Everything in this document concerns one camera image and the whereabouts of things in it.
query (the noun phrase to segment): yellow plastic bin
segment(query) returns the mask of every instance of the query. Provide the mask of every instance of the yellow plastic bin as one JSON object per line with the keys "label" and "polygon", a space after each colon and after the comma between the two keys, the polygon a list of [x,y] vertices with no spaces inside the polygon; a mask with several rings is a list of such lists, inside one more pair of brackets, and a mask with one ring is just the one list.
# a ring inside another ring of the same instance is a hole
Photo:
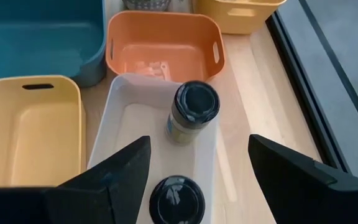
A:
{"label": "yellow plastic bin", "polygon": [[0,79],[0,187],[61,184],[85,171],[85,157],[85,112],[71,79]]}
{"label": "yellow plastic bin", "polygon": [[195,12],[211,17],[224,34],[250,34],[286,0],[197,0]]}

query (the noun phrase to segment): light wood surface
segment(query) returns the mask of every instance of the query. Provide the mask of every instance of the light wood surface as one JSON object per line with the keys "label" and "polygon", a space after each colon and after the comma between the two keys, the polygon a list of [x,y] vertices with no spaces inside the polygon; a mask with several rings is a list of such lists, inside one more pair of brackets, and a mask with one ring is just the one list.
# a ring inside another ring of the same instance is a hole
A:
{"label": "light wood surface", "polygon": [[[223,38],[226,65],[210,81],[221,98],[213,220],[216,224],[275,223],[250,164],[249,134],[320,158],[267,28]],[[81,90],[87,160],[112,79],[108,75],[99,85]]]}

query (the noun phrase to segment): white plastic bin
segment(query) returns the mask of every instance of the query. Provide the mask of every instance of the white plastic bin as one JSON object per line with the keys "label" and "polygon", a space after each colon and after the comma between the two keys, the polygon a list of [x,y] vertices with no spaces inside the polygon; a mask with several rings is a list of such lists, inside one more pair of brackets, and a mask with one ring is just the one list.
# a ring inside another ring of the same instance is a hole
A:
{"label": "white plastic bin", "polygon": [[193,143],[172,144],[165,135],[165,125],[180,85],[136,74],[120,75],[111,83],[88,168],[139,137],[150,136],[152,155],[137,219],[140,224],[153,224],[149,215],[150,195],[154,187],[170,175],[187,176],[200,186],[206,204],[202,223],[211,223],[218,119],[214,118]]}

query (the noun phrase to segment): wooden countertop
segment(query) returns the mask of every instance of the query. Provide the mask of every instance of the wooden countertop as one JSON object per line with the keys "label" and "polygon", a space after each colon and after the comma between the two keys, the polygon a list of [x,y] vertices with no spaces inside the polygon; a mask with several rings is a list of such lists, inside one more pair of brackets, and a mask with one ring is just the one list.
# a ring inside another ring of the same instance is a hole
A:
{"label": "wooden countertop", "polygon": [[[224,35],[226,65],[212,81],[221,98],[215,165],[214,223],[275,223],[247,152],[257,133],[318,161],[320,158],[266,27]],[[81,90],[86,110],[87,161],[112,76]]]}

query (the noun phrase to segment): black jar lid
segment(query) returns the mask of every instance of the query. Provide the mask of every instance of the black jar lid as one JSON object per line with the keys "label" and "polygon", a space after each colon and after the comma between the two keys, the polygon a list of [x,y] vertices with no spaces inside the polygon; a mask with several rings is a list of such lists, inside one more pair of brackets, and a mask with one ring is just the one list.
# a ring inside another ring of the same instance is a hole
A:
{"label": "black jar lid", "polygon": [[219,96],[209,84],[190,81],[182,84],[175,94],[174,105],[187,128],[201,128],[219,112]]}
{"label": "black jar lid", "polygon": [[204,195],[191,179],[170,176],[154,188],[149,210],[155,224],[199,224],[205,211]]}

